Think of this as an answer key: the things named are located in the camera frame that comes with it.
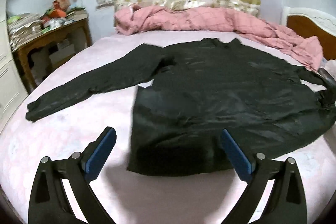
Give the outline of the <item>pink quilted blanket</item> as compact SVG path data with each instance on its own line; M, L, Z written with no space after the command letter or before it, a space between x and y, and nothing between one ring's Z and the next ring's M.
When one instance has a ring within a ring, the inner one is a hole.
M240 36L291 56L307 69L317 71L323 49L316 36L303 38L294 30L235 9L197 7L173 11L161 6L133 5L114 15L116 30L132 35L151 30L236 32Z

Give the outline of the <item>white and wood headboard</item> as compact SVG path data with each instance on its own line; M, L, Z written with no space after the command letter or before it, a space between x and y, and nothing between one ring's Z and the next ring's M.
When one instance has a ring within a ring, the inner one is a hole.
M281 24L308 38L316 36L323 49L323 57L335 60L335 16L316 9L285 6Z

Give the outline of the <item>white drawer cabinet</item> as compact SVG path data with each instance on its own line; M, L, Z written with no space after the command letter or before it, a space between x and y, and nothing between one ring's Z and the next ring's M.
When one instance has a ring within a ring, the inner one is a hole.
M1 120L0 130L5 125L27 97L27 91L19 76L13 54L10 47L7 31L6 1L1 0L1 23L0 23L0 104Z

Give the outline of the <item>brown wooden desk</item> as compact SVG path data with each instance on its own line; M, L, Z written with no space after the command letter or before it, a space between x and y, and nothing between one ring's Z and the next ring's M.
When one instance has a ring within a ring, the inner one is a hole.
M13 57L17 61L17 65L19 64L19 67L22 68L23 78L25 79L23 81L24 86L29 94L38 86L29 65L28 56L30 52L60 43L64 39L69 38L70 34L74 34L78 30L80 30L84 35L84 39L79 40L79 43L75 43L75 53L79 53L93 44L88 17L46 32L45 34L31 40L27 44L20 46L13 53Z

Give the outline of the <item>black padded jacket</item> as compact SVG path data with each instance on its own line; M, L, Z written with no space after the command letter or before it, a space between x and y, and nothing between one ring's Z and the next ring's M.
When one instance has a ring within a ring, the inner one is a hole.
M223 132L276 158L335 123L335 90L305 67L234 39L142 44L27 106L37 121L94 94L137 87L127 169L188 176L230 168Z

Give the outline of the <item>orange clutter on desk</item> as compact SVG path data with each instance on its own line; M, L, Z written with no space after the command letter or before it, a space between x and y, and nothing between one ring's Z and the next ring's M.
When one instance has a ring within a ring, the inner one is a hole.
M43 32L87 18L85 7L79 7L70 0L54 0L52 6L40 17Z

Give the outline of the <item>stack of papers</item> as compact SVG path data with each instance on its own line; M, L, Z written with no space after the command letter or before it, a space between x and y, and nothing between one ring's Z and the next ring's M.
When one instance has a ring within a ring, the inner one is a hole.
M7 20L7 29L11 51L15 52L42 33L42 21L39 14L19 14Z

